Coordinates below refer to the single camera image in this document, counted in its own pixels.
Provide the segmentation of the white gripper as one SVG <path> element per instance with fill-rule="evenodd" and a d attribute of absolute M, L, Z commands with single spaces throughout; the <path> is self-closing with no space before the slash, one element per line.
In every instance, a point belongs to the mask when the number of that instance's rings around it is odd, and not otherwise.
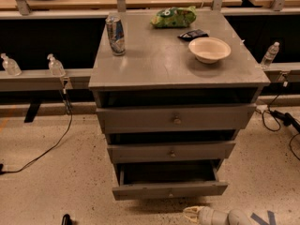
<path fill-rule="evenodd" d="M 228 214 L 207 206 L 190 206 L 183 210 L 184 217 L 200 225 L 229 225 Z"/>

